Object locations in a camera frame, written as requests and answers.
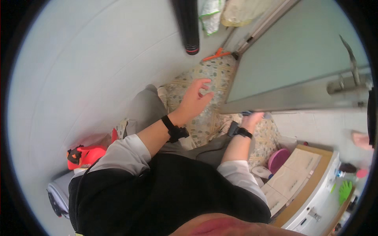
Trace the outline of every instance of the white long sleeve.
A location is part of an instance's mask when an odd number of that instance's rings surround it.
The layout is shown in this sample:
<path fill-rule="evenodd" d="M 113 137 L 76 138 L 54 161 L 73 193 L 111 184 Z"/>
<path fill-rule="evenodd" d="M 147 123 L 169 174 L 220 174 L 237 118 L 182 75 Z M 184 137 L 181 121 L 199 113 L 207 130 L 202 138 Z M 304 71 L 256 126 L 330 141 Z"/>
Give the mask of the white long sleeve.
<path fill-rule="evenodd" d="M 219 165 L 217 171 L 233 185 L 244 188 L 261 198 L 267 205 L 266 196 L 260 189 L 255 177 L 249 172 L 246 160 L 230 160 Z"/>
<path fill-rule="evenodd" d="M 122 140 L 112 143 L 106 154 L 90 169 L 89 172 L 109 168 L 126 170 L 138 176 L 145 169 L 150 168 L 148 162 L 151 160 L 150 152 L 138 135 L 133 134 Z M 84 174 L 84 171 L 77 173 L 74 177 Z"/>

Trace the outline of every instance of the black cable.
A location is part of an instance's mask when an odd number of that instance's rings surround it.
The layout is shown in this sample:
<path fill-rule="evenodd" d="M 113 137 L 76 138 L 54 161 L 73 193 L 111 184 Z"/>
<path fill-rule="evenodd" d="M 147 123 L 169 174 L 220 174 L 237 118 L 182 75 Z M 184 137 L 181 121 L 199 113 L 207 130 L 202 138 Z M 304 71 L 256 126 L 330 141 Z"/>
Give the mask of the black cable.
<path fill-rule="evenodd" d="M 77 223 L 77 217 L 79 215 L 79 209 L 77 207 L 77 202 L 79 200 L 79 193 L 80 193 L 80 188 L 81 188 L 81 185 L 83 183 L 83 179 L 84 177 L 87 175 L 87 173 L 89 172 L 89 170 L 101 159 L 101 157 L 99 159 L 97 159 L 93 165 L 91 165 L 86 171 L 85 173 L 83 174 L 83 176 L 81 177 L 80 181 L 79 181 L 79 184 L 77 185 L 77 190 L 76 190 L 76 198 L 75 198 L 75 232 L 76 233 L 79 233 L 79 224 Z"/>

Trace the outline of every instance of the leg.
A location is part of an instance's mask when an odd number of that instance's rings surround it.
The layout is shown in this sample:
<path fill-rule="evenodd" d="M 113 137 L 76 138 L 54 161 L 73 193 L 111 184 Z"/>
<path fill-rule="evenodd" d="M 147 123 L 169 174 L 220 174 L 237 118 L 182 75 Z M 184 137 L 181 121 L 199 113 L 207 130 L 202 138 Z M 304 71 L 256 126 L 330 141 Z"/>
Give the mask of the leg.
<path fill-rule="evenodd" d="M 127 135 L 136 134 L 148 126 L 152 125 L 163 116 L 167 115 L 167 110 L 158 96 L 158 91 L 154 85 L 147 85 L 132 100 L 129 120 L 126 126 Z M 172 153 L 182 155 L 183 148 L 179 142 L 166 143 L 160 153 Z"/>
<path fill-rule="evenodd" d="M 231 139 L 232 138 L 228 135 L 222 135 L 220 137 L 214 138 L 204 146 L 186 151 L 185 156 L 210 164 L 216 169 L 220 165 L 223 155 Z M 250 156 L 252 151 L 254 150 L 255 143 L 255 138 L 252 137 L 248 156 Z"/>

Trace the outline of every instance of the right hand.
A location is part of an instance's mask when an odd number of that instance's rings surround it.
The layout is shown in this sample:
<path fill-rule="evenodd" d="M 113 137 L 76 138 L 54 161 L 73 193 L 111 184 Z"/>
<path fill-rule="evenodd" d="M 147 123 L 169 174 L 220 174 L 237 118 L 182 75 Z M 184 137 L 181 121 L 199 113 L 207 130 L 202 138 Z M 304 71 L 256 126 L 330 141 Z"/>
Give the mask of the right hand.
<path fill-rule="evenodd" d="M 204 83 L 210 83 L 211 79 L 199 78 L 193 80 L 192 84 L 189 86 L 183 100 L 181 101 L 178 108 L 168 115 L 169 119 L 174 125 L 179 127 L 187 123 L 189 120 L 198 116 L 210 102 L 214 96 L 214 92 L 209 92 L 205 95 L 200 93 L 200 89 L 208 89 L 207 85 Z"/>
<path fill-rule="evenodd" d="M 249 116 L 244 116 L 240 127 L 245 128 L 248 132 L 253 134 L 255 132 L 256 124 L 262 120 L 263 116 L 264 112 L 255 112 Z"/>

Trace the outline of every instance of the pink bottle cap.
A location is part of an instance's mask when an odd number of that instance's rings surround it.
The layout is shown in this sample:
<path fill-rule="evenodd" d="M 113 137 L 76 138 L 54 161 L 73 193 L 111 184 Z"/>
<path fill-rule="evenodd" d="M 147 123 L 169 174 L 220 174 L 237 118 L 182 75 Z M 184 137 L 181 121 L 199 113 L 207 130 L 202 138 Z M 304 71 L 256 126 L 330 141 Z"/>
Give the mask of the pink bottle cap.
<path fill-rule="evenodd" d="M 368 171 L 366 169 L 361 169 L 361 170 L 357 171 L 356 176 L 358 178 L 363 178 L 367 175 L 367 173 L 368 173 Z"/>

